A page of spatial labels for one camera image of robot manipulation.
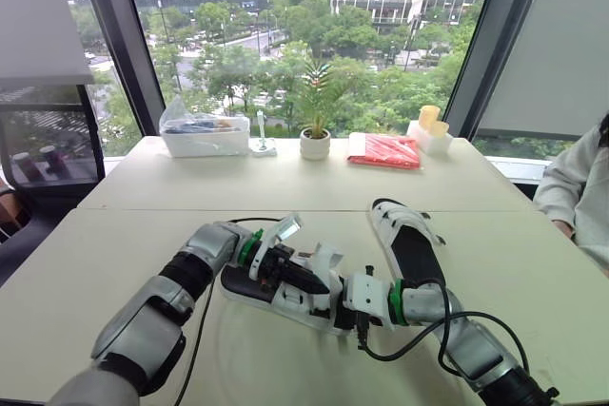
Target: person's hand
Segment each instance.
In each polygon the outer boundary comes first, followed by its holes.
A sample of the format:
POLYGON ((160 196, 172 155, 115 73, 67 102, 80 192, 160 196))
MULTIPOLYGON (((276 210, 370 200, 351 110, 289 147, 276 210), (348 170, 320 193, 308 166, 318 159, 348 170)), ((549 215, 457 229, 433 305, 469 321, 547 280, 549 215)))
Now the person's hand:
POLYGON ((557 227, 557 229, 564 234, 565 237, 571 240, 571 237, 573 237, 573 227, 571 225, 559 219, 554 219, 552 222, 557 227))

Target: red package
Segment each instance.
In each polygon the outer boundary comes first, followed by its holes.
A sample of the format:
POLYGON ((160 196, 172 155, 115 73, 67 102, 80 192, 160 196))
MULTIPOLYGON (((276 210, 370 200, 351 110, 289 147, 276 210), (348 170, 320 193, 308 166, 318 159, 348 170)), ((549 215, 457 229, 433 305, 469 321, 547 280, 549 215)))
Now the red package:
POLYGON ((412 170, 419 168, 417 142, 410 137, 352 133, 346 158, 353 164, 390 166, 412 170))

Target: white pot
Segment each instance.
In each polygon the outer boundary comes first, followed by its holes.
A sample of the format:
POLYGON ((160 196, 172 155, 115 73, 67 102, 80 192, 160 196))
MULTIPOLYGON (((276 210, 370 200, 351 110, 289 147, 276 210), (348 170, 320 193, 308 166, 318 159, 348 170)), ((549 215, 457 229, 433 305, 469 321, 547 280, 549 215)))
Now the white pot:
POLYGON ((325 137, 318 140, 305 135, 310 130, 306 128, 301 132, 301 156, 309 161, 319 161, 330 153, 330 132, 324 129, 325 137))

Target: yellow cup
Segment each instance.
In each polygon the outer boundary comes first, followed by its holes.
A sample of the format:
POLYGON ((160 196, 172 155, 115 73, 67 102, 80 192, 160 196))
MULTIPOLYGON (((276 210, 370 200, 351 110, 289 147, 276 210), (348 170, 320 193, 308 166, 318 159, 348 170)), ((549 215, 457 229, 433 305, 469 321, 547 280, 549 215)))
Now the yellow cup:
POLYGON ((432 137, 441 138, 444 135, 446 135, 447 131, 448 131, 448 123, 443 123, 442 121, 435 121, 431 125, 430 133, 431 133, 432 137))
POLYGON ((419 126, 424 130, 429 130, 431 126, 438 120, 440 115, 440 107, 434 105, 425 105, 421 108, 419 114, 419 126))

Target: small plant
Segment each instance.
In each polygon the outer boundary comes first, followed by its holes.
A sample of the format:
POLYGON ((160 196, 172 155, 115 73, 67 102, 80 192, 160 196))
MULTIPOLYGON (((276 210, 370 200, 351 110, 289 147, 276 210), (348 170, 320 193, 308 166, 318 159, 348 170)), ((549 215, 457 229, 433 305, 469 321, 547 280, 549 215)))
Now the small plant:
POLYGON ((304 80, 300 105, 305 117, 311 120, 310 138, 319 140, 325 137, 325 123, 341 109, 340 99, 350 82, 337 78, 330 64, 316 61, 306 64, 304 80))

